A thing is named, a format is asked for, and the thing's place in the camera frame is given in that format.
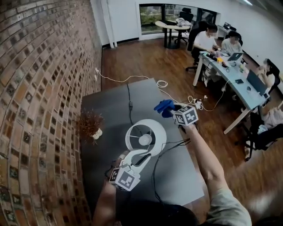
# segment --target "gray shirt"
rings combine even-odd
[[[251,217],[229,189],[220,189],[211,198],[207,222],[227,226],[252,226]]]
[[[230,38],[227,38],[227,39],[223,40],[223,42],[222,42],[222,49],[225,49],[230,54],[230,56],[233,53],[241,53],[241,52],[243,52],[242,51],[242,46],[240,45],[240,43],[238,42],[237,44],[232,45],[231,42],[230,42]]]

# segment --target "white power cable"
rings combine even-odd
[[[103,77],[103,78],[105,78],[105,79],[109,79],[109,80],[114,81],[114,82],[118,82],[118,83],[124,83],[125,81],[127,81],[129,78],[132,78],[132,77],[150,79],[149,77],[146,77],[146,76],[143,76],[143,75],[142,75],[142,76],[132,75],[132,76],[130,76],[129,78],[127,78],[126,80],[124,80],[124,81],[117,81],[117,80],[111,79],[111,78],[109,78],[109,77],[103,76],[97,68],[96,68],[96,72],[99,73],[99,75],[100,75],[101,77]],[[163,81],[163,80],[158,80],[158,81],[157,81],[157,86],[158,86],[158,88],[159,88],[159,90],[160,90],[161,92],[167,94],[167,95],[168,95],[173,101],[175,101],[176,103],[179,103],[177,100],[173,99],[168,93],[166,93],[165,91],[161,90],[162,88],[165,88],[165,87],[168,86],[168,82]]]
[[[127,81],[129,78],[132,78],[132,77],[138,77],[138,78],[146,78],[146,79],[149,79],[149,77],[146,77],[146,76],[143,76],[143,75],[141,75],[141,76],[132,75],[132,76],[130,76],[129,78],[127,78],[126,80],[124,80],[124,81],[117,81],[117,80],[111,79],[111,78],[109,78],[109,77],[103,76],[97,68],[96,68],[96,72],[99,73],[99,75],[100,75],[101,77],[103,77],[103,78],[105,78],[105,79],[109,79],[109,80],[114,81],[114,82],[118,82],[118,83],[124,83],[125,81]],[[157,86],[158,86],[158,88],[159,88],[159,90],[160,90],[161,92],[167,94],[167,95],[168,95],[173,101],[175,101],[176,103],[179,103],[177,100],[173,99],[173,98],[170,96],[170,94],[168,94],[168,93],[166,93],[165,91],[162,90],[162,88],[165,88],[165,87],[168,86],[168,82],[166,82],[166,81],[164,81],[164,80],[158,80],[158,81],[157,81]],[[189,102],[188,105],[198,105],[198,107],[199,107],[198,109],[199,109],[199,110],[213,111],[213,110],[216,108],[216,106],[217,106],[217,104],[219,103],[219,101],[222,99],[222,97],[223,97],[223,95],[224,95],[224,92],[225,92],[225,90],[223,91],[222,96],[221,96],[220,99],[217,101],[217,103],[215,104],[215,106],[214,106],[214,108],[213,108],[212,110],[207,110],[207,109],[203,106],[203,103],[202,103],[201,100],[199,100],[201,103],[198,105],[197,102],[195,102],[196,99],[194,100],[194,98],[193,98],[192,96],[188,96],[188,98],[187,98],[187,100],[188,100],[188,102]]]

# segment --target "white lamp shade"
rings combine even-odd
[[[152,120],[152,119],[140,120],[129,128],[129,130],[126,133],[126,137],[125,137],[127,148],[130,151],[133,150],[133,147],[130,143],[130,135],[131,135],[132,129],[138,125],[149,127],[149,129],[152,131],[152,133],[155,136],[155,144],[153,148],[147,154],[151,154],[151,156],[158,155],[165,147],[167,136],[166,136],[166,131],[163,128],[163,126],[159,122]],[[139,137],[139,143],[143,146],[150,145],[151,141],[152,141],[152,137],[149,134],[144,134],[141,137]]]

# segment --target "white pot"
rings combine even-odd
[[[102,135],[102,130],[98,129],[97,132],[92,135],[93,139],[98,139]]]

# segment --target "dark gray table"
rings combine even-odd
[[[161,95],[154,79],[131,83],[129,89],[134,123],[141,119],[153,119],[165,128],[167,142],[183,139],[172,118],[162,118],[153,110],[160,101],[167,99]],[[125,134],[131,127],[128,104],[126,85],[85,96],[82,100],[82,110],[94,109],[104,117],[103,135],[97,140],[97,144],[81,144],[84,189],[92,213],[103,185],[104,172],[109,169],[112,160],[127,150]],[[174,144],[166,144],[164,150],[172,146]],[[141,172],[141,182],[131,192],[132,200],[157,201],[151,183],[156,159],[157,156],[153,157]],[[167,203],[183,206],[203,196],[200,179],[186,146],[170,150],[162,156],[156,169],[156,184],[158,194]],[[128,192],[117,192],[117,206],[122,204],[122,197],[127,195]]]

